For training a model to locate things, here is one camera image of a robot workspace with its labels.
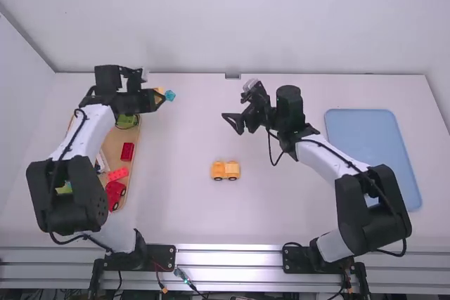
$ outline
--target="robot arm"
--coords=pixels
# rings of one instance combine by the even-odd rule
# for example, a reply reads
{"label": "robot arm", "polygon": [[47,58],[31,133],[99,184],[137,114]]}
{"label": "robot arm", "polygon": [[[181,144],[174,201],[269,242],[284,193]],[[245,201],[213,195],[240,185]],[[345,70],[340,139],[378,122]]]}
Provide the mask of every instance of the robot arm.
{"label": "robot arm", "polygon": [[[308,256],[316,270],[348,256],[359,256],[379,247],[404,241],[411,235],[411,222],[394,172],[385,165],[370,167],[332,146],[313,126],[305,122],[303,100],[296,86],[276,91],[276,107],[270,106],[261,81],[251,79],[241,93],[241,103],[250,102],[242,114],[222,117],[238,134],[263,126],[277,138],[283,153],[314,169],[335,186],[338,229],[314,238]],[[277,136],[270,132],[277,131]],[[367,207],[364,195],[378,197]]]}
{"label": "robot arm", "polygon": [[[127,91],[121,75],[127,79]],[[142,89],[143,70],[116,65],[95,67],[96,85],[74,111],[64,141],[44,161],[27,168],[27,182],[36,219],[42,231],[57,244],[53,233],[81,236],[112,252],[133,252],[138,233],[126,220],[110,214],[108,197],[94,169],[96,155],[118,115],[156,111],[165,97],[153,89]],[[72,193],[57,194],[56,188],[70,182]]]}

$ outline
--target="black bracket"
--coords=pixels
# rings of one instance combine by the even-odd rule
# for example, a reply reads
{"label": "black bracket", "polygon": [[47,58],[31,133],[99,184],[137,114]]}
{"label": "black bracket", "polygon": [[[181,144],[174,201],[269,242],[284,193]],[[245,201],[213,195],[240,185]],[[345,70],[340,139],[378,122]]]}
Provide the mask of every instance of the black bracket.
{"label": "black bracket", "polygon": [[283,249],[283,271],[287,274],[342,274],[337,263],[327,263],[320,270],[313,267],[307,256],[308,247],[289,246]]}
{"label": "black bracket", "polygon": [[104,270],[143,270],[146,272],[172,272],[175,269],[174,245],[147,244],[147,258],[138,268],[124,267],[120,259],[105,259]]}

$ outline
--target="red toy block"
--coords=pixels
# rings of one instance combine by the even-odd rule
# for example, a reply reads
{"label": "red toy block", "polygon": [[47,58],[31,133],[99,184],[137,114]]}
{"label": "red toy block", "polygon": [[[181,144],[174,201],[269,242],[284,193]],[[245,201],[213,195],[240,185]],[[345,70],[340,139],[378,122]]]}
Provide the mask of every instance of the red toy block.
{"label": "red toy block", "polygon": [[117,179],[121,179],[121,178],[127,177],[127,176],[128,176],[127,167],[123,167],[123,168],[108,172],[108,180],[110,182],[116,181]]}
{"label": "red toy block", "polygon": [[125,142],[122,147],[122,154],[120,155],[120,159],[124,162],[130,162],[133,158],[134,151],[134,143]]}

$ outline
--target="light blue mat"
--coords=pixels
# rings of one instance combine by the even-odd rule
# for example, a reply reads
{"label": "light blue mat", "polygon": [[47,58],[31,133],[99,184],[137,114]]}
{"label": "light blue mat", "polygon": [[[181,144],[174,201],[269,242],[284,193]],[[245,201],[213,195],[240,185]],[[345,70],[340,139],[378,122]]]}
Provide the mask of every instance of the light blue mat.
{"label": "light blue mat", "polygon": [[[395,173],[408,211],[422,206],[397,120],[389,110],[331,109],[325,113],[328,140],[349,156],[371,166],[386,164]],[[368,206],[378,203],[366,197]]]}

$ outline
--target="wooden tray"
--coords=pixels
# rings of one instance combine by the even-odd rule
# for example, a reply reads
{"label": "wooden tray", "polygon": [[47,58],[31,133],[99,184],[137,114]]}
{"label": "wooden tray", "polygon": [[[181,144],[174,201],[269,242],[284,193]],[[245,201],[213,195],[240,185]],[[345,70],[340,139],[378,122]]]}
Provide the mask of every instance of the wooden tray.
{"label": "wooden tray", "polygon": [[[136,126],[130,129],[119,129],[114,127],[111,129],[108,135],[106,135],[105,140],[101,145],[101,150],[103,151],[106,162],[110,167],[110,171],[126,167],[129,172],[129,175],[127,177],[117,180],[118,182],[126,185],[127,192],[125,193],[124,196],[120,198],[119,207],[111,212],[119,211],[121,208],[123,208],[125,202],[127,201],[127,196],[129,192],[129,182],[131,179],[131,174],[133,173],[132,168],[134,157],[136,154],[136,149],[138,147],[140,131],[141,131],[141,119],[139,119],[139,123]],[[120,160],[120,154],[122,154],[122,147],[125,142],[134,143],[133,158],[131,159],[130,162],[123,162]],[[106,187],[106,184],[108,183],[107,173],[103,172],[102,174],[98,175],[98,177],[100,178],[100,182],[103,185],[103,187]]]}

